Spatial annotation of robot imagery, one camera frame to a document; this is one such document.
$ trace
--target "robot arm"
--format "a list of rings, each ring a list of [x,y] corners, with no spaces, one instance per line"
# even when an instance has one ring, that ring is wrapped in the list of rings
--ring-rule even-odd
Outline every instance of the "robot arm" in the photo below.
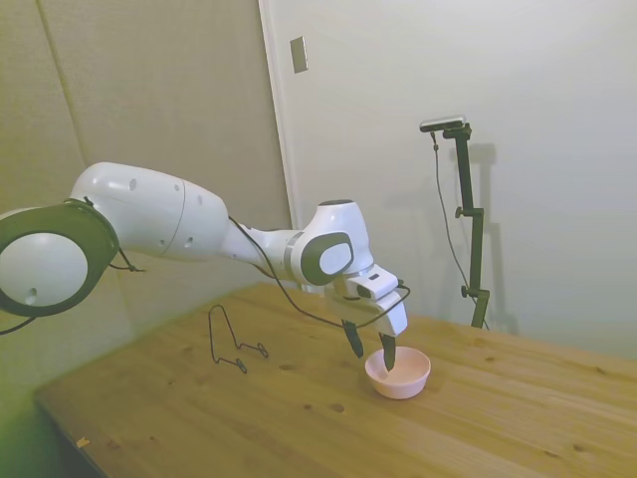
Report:
[[[64,204],[0,216],[0,309],[25,317],[70,309],[120,249],[179,261],[224,255],[280,280],[332,285],[329,303],[349,322],[389,311],[374,323],[381,333],[407,327],[398,280],[374,264],[355,202],[322,203],[303,230],[260,231],[229,219],[223,201],[196,184],[114,163],[86,169]]]

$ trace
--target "pink bowl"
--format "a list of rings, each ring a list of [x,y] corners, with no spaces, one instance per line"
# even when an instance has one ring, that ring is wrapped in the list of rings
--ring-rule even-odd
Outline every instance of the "pink bowl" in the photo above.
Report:
[[[383,350],[376,351],[367,358],[365,371],[378,393],[401,400],[422,391],[431,371],[431,362],[416,349],[397,347],[396,362],[391,371],[385,368]]]

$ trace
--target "wooden table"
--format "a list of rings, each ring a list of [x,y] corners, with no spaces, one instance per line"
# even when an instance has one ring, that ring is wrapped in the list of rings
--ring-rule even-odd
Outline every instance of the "wooden table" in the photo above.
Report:
[[[305,309],[321,299],[291,291]],[[124,477],[637,477],[637,362],[422,317],[399,344],[432,361],[406,401],[375,393],[341,330],[273,286],[208,308],[48,385],[39,402],[104,475]],[[366,354],[380,348],[374,330]]]

